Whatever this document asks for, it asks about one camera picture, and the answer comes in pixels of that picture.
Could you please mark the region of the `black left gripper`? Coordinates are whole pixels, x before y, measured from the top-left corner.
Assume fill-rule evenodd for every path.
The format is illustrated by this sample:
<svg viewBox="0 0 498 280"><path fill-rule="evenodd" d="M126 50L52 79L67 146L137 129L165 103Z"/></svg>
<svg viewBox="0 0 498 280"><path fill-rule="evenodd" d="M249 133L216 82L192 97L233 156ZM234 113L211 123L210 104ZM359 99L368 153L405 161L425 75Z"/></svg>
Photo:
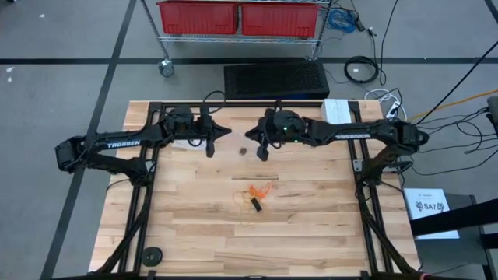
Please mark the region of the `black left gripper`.
<svg viewBox="0 0 498 280"><path fill-rule="evenodd" d="M200 116L196 121L196 125L198 127L200 134L206 140L206 147L205 147L206 156L208 158L212 158L215 153L212 117ZM217 132L215 133L215 138L221 138L225 135L230 134L232 131L231 128L226 128L219 124L215 124L215 129L217 130Z"/></svg>

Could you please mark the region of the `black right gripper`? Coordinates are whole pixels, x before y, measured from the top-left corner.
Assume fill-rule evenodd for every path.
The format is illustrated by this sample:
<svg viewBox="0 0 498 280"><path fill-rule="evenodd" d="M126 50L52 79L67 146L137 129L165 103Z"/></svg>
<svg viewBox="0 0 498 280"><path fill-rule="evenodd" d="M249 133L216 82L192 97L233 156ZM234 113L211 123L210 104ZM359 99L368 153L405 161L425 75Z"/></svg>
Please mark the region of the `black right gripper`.
<svg viewBox="0 0 498 280"><path fill-rule="evenodd" d="M264 117L259 126L245 132L245 136L251 141L259 141L257 156L263 162L268 160L269 146L281 149L285 144L282 136L283 128L277 127L274 120L274 117Z"/></svg>

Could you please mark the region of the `black perforated computer case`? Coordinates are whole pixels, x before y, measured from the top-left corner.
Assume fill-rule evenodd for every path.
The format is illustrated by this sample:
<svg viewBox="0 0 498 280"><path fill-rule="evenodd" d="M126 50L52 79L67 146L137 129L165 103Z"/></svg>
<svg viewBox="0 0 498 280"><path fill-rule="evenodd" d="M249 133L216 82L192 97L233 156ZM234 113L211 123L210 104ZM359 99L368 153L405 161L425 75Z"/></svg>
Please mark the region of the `black perforated computer case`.
<svg viewBox="0 0 498 280"><path fill-rule="evenodd" d="M230 65L223 74L232 100L323 100L330 93L325 69L316 62Z"/></svg>

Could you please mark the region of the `white box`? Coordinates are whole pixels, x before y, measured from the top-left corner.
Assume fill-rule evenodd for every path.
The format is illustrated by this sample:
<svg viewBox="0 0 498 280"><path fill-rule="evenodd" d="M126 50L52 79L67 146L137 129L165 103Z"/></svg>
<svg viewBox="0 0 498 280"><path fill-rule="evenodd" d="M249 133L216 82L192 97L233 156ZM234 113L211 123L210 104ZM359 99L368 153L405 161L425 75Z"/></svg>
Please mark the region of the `white box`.
<svg viewBox="0 0 498 280"><path fill-rule="evenodd" d="M329 124L349 124L352 122L349 101L325 99L321 105L321 118Z"/></svg>

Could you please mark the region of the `cart caster wheel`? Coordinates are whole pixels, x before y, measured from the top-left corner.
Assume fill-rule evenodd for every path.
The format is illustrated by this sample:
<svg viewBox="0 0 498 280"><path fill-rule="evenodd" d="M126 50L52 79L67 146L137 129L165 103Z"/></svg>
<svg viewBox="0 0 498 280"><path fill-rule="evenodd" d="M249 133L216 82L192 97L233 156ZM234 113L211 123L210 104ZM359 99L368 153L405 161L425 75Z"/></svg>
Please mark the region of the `cart caster wheel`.
<svg viewBox="0 0 498 280"><path fill-rule="evenodd" d="M174 65L171 60L164 59L158 64L158 69L162 77L168 78L174 74Z"/></svg>

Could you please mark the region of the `red plastic bin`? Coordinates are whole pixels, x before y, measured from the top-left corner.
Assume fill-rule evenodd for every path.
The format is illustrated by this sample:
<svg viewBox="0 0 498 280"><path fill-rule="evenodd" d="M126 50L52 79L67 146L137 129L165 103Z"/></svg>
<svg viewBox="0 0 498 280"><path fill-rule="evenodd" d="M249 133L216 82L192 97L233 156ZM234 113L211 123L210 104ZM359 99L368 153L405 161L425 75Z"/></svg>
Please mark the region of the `red plastic bin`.
<svg viewBox="0 0 498 280"><path fill-rule="evenodd" d="M244 3L242 34L246 36L313 37L319 5Z"/></svg>
<svg viewBox="0 0 498 280"><path fill-rule="evenodd" d="M235 2L157 2L167 34L235 34Z"/></svg>

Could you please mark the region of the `black round disc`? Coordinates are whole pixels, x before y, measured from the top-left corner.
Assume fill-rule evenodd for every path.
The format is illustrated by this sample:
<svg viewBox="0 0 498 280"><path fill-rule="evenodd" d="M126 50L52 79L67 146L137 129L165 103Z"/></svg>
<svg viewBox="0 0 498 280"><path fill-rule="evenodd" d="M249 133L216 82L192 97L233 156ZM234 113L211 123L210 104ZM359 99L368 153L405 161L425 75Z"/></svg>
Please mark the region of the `black round disc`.
<svg viewBox="0 0 498 280"><path fill-rule="evenodd" d="M163 259L163 252L158 247L147 247L143 250L141 262L146 267L155 267Z"/></svg>

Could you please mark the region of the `white printed paper sign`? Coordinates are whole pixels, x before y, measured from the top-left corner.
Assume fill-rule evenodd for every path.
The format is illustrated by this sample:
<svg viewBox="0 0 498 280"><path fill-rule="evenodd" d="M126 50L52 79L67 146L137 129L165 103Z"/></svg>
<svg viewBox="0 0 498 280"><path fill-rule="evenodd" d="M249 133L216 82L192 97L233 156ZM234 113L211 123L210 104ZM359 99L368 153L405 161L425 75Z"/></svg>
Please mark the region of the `white printed paper sign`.
<svg viewBox="0 0 498 280"><path fill-rule="evenodd" d="M411 220L421 219L450 210L442 189L405 188L403 192ZM459 238L457 230L416 236L417 240L457 240Z"/></svg>

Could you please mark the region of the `black flat bar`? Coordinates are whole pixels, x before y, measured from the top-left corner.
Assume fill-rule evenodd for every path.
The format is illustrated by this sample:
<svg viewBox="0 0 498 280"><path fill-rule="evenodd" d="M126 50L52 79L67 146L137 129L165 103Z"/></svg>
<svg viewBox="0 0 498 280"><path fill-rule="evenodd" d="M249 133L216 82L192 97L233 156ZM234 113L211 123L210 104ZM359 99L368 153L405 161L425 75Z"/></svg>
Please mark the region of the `black flat bar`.
<svg viewBox="0 0 498 280"><path fill-rule="evenodd" d="M493 223L498 223L498 198L420 219L413 219L410 225L412 234L421 236Z"/></svg>

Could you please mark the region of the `dark grey side table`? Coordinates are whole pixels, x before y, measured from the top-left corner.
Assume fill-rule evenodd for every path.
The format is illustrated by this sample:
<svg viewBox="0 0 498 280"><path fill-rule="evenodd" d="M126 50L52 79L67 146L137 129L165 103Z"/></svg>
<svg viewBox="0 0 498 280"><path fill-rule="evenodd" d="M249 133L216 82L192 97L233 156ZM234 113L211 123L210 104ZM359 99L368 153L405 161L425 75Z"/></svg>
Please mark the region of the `dark grey side table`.
<svg viewBox="0 0 498 280"><path fill-rule="evenodd" d="M444 194L450 210L479 204L472 195ZM449 272L472 264L479 266L485 280L498 280L498 267L494 265L490 253L492 249L498 249L498 232L485 233L484 227L457 229L460 236L457 240L416 239L423 268L427 269L429 264L448 264L450 267L446 272Z"/></svg>

